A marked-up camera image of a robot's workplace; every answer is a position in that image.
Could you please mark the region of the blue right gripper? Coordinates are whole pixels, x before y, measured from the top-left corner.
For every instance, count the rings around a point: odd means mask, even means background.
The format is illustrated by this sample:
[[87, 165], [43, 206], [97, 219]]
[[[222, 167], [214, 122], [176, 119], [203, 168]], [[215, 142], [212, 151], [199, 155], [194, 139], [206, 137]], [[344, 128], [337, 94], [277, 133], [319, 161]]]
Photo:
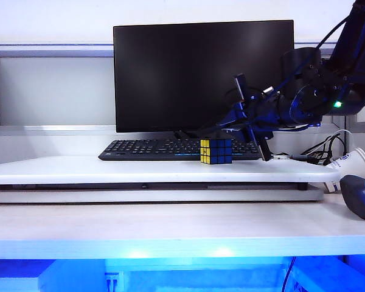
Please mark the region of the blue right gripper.
[[247, 126], [256, 132], [289, 130], [293, 127], [290, 117], [291, 99], [283, 94], [264, 101], [265, 96], [257, 91], [248, 91], [245, 97], [245, 112], [242, 102], [233, 104], [229, 121], [209, 120], [200, 127], [200, 134], [220, 134], [221, 131], [240, 131]]

